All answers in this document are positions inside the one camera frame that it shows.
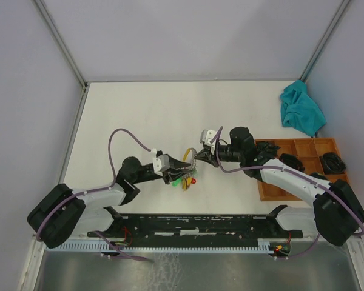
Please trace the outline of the metal keyring with coloured keys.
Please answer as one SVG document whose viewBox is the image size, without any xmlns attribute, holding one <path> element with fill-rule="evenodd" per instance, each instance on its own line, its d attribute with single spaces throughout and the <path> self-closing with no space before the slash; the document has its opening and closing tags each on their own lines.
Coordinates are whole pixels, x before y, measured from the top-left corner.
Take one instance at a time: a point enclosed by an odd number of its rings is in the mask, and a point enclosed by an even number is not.
<svg viewBox="0 0 364 291">
<path fill-rule="evenodd" d="M 178 178 L 176 181 L 172 183 L 173 187 L 181 186 L 183 191 L 187 191 L 190 189 L 192 185 L 194 185 L 197 180 L 197 167 L 196 167 L 196 160 L 195 156 L 197 154 L 197 151 L 193 147 L 189 147 L 183 156 L 183 162 L 186 162 L 189 164 L 188 167 L 186 167 L 187 174 L 184 174 L 181 178 Z"/>
</svg>

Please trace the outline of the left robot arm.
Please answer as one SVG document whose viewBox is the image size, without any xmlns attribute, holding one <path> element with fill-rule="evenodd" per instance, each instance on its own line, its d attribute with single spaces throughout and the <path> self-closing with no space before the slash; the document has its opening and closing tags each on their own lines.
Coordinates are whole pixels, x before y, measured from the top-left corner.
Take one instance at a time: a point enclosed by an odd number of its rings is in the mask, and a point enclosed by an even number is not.
<svg viewBox="0 0 364 291">
<path fill-rule="evenodd" d="M 27 223 L 51 249 L 72 235 L 92 231 L 117 236 L 122 222 L 114 207 L 132 202 L 140 193 L 137 184 L 158 179 L 171 184 L 189 176 L 193 170 L 192 164 L 167 154 L 158 155 L 145 165 L 131 156 L 122 162 L 111 186 L 73 190 L 64 183 L 58 184 L 29 213 Z"/>
</svg>

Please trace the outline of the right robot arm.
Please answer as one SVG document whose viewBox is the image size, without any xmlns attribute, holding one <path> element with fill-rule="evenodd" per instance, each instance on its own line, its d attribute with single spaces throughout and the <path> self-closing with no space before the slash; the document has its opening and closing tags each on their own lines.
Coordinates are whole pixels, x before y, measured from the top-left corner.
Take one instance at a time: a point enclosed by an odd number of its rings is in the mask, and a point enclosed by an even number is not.
<svg viewBox="0 0 364 291">
<path fill-rule="evenodd" d="M 259 150 L 246 127 L 230 131 L 229 144 L 220 142 L 221 129 L 203 130 L 200 143 L 203 148 L 195 158 L 220 169 L 224 162 L 236 162 L 232 172 L 243 172 L 265 184 L 276 186 L 307 203 L 308 209 L 285 207 L 266 222 L 267 232 L 280 237 L 294 230 L 295 222 L 312 227 L 325 240 L 342 246 L 352 236 L 364 235 L 364 209 L 351 186 L 344 180 L 335 182 L 320 179 L 293 169 L 274 155 Z"/>
</svg>

